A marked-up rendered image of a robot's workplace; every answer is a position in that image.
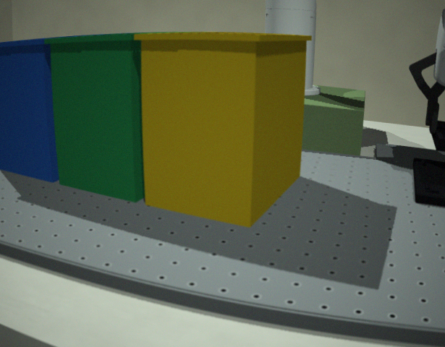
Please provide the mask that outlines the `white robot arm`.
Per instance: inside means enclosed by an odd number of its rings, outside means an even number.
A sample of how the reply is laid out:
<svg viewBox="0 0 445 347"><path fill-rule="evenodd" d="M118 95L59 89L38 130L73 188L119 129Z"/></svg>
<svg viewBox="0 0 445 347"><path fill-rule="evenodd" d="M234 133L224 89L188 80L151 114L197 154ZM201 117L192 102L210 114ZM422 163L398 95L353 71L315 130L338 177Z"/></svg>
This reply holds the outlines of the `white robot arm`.
<svg viewBox="0 0 445 347"><path fill-rule="evenodd" d="M311 35L307 40L305 95L319 95L313 85L316 0L266 0L265 33Z"/></svg>

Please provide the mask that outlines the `yellow box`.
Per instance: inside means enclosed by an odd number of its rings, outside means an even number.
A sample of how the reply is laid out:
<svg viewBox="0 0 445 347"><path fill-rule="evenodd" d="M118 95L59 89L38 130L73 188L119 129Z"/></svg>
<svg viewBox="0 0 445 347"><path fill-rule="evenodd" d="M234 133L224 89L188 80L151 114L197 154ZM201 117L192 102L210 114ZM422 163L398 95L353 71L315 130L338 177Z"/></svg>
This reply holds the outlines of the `yellow box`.
<svg viewBox="0 0 445 347"><path fill-rule="evenodd" d="M145 204L250 228L300 177L312 36L138 40Z"/></svg>

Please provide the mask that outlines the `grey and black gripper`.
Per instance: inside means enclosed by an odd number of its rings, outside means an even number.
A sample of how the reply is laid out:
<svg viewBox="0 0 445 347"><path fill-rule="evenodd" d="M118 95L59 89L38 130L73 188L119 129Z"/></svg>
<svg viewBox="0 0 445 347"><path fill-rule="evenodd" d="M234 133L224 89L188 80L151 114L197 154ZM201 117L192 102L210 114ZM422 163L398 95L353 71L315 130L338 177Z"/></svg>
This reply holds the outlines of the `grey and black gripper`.
<svg viewBox="0 0 445 347"><path fill-rule="evenodd" d="M422 71L432 65L436 83L430 88L422 76ZM445 91L445 9L441 14L438 27L436 52L411 64L409 70L417 86L428 99L425 125L429 126L430 133L434 134L438 122L438 97Z"/></svg>

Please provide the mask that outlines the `blue open-top bin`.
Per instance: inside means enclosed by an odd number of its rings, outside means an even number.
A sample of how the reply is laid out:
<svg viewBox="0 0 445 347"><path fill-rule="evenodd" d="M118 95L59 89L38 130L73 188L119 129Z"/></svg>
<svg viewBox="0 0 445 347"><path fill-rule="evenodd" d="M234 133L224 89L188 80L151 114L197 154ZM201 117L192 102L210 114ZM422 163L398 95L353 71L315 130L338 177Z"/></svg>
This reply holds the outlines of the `blue open-top bin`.
<svg viewBox="0 0 445 347"><path fill-rule="evenodd" d="M59 180L48 38L0 43L0 170Z"/></svg>

